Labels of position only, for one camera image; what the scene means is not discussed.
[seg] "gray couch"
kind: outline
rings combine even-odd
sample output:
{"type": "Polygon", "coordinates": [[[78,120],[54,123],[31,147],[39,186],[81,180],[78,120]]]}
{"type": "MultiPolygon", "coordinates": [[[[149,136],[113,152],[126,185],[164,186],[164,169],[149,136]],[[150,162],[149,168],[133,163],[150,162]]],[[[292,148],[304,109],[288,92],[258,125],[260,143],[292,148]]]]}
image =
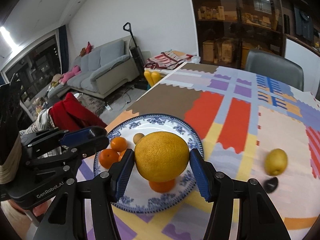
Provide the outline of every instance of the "gray couch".
{"type": "Polygon", "coordinates": [[[130,36],[94,48],[83,57],[78,56],[69,71],[79,65],[81,73],[48,92],[48,98],[62,96],[69,89],[97,98],[105,98],[123,84],[138,77],[139,72],[129,54],[130,36]]]}

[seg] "ceiling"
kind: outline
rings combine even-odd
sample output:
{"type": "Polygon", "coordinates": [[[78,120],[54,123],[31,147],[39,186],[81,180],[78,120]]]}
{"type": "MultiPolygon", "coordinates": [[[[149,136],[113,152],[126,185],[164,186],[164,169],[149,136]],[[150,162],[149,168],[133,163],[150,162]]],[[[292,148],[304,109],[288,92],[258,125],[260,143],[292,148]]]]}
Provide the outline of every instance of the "ceiling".
{"type": "MultiPolygon", "coordinates": [[[[21,50],[46,33],[68,23],[84,2],[85,0],[19,0],[3,26],[21,50]]],[[[0,68],[13,56],[11,47],[0,34],[0,68]]]]}

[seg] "plate rim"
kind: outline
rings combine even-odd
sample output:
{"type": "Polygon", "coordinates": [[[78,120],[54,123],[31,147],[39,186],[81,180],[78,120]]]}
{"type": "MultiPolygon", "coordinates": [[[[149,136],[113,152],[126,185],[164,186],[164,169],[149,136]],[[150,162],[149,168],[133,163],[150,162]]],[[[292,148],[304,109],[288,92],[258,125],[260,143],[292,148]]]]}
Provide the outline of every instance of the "plate rim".
{"type": "MultiPolygon", "coordinates": [[[[126,121],[123,121],[122,123],[120,123],[119,125],[117,125],[115,128],[113,128],[110,132],[108,132],[107,136],[109,137],[109,134],[113,133],[115,130],[119,129],[119,127],[125,125],[125,124],[128,123],[128,122],[131,122],[131,121],[133,121],[133,120],[135,120],[135,119],[140,119],[140,118],[142,118],[142,117],[148,117],[148,116],[153,116],[153,117],[155,117],[155,116],[159,116],[159,117],[163,116],[163,117],[168,117],[168,118],[171,118],[171,119],[175,119],[175,120],[177,120],[178,122],[183,123],[186,127],[188,127],[188,128],[191,130],[191,132],[192,132],[193,134],[196,135],[196,139],[199,141],[199,146],[200,146],[199,152],[200,152],[200,155],[204,158],[204,151],[203,151],[202,141],[201,141],[199,135],[197,134],[197,132],[196,132],[187,122],[185,122],[184,120],[182,120],[182,119],[180,119],[180,118],[178,118],[178,117],[176,117],[176,116],[170,115],[170,114],[158,114],[158,113],[154,113],[154,114],[141,114],[141,115],[132,117],[132,118],[126,120],[126,121]]],[[[98,153],[99,153],[99,152],[97,152],[97,153],[95,154],[94,161],[93,161],[93,174],[94,174],[94,176],[97,176],[97,174],[96,174],[96,163],[97,163],[97,160],[98,160],[98,153]]],[[[157,211],[137,212],[137,211],[132,211],[132,210],[129,210],[129,209],[120,207],[120,206],[117,205],[117,202],[116,202],[116,203],[113,203],[113,202],[112,202],[111,204],[114,205],[114,206],[116,206],[117,208],[120,208],[121,210],[130,212],[130,213],[134,213],[134,214],[153,214],[153,213],[157,213],[157,212],[166,210],[166,209],[168,209],[168,208],[176,205],[177,203],[179,203],[181,200],[183,200],[186,196],[189,195],[189,193],[193,190],[193,188],[195,187],[195,185],[196,185],[196,181],[194,182],[193,186],[190,188],[190,190],[185,194],[185,196],[184,196],[182,199],[180,199],[180,200],[178,200],[178,201],[175,201],[175,202],[174,202],[173,204],[171,204],[170,206],[167,206],[167,207],[164,207],[164,208],[160,208],[160,209],[157,210],[157,211]]]]}

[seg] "dining table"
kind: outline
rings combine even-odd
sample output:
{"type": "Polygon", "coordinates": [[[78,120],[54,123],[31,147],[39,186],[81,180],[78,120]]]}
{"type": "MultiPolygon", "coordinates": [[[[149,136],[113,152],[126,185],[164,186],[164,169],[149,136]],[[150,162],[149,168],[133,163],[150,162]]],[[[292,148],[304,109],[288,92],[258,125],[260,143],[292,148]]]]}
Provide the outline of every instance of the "dining table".
{"type": "MultiPolygon", "coordinates": [[[[288,156],[278,187],[269,194],[292,240],[302,240],[320,213],[320,102],[280,81],[223,66],[183,63],[114,119],[167,114],[198,134],[204,159],[232,179],[260,184],[271,176],[266,155],[275,148],[288,156]]],[[[77,180],[94,177],[94,156],[83,160],[77,180]]],[[[94,240],[90,200],[85,202],[86,229],[94,240]]],[[[212,203],[195,186],[176,205],[161,212],[132,213],[113,206],[122,240],[203,239],[212,203]]],[[[234,200],[229,239],[236,239],[239,200],[234,200]]]]}

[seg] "red stripe pattern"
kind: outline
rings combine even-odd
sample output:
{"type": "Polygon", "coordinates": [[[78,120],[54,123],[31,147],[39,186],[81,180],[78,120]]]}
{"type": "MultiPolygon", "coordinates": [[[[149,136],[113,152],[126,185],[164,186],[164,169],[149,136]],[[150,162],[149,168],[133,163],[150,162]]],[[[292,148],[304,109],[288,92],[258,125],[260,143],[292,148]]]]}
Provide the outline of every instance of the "red stripe pattern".
{"type": "Polygon", "coordinates": [[[202,92],[193,107],[185,113],[184,120],[196,130],[200,139],[207,135],[223,100],[223,95],[202,92]]]}
{"type": "Polygon", "coordinates": [[[318,177],[320,179],[320,132],[311,127],[306,127],[306,133],[309,138],[312,174],[314,178],[318,177]]]}
{"type": "Polygon", "coordinates": [[[235,153],[243,152],[247,139],[251,104],[233,98],[218,141],[224,149],[233,147],[235,153]]]}

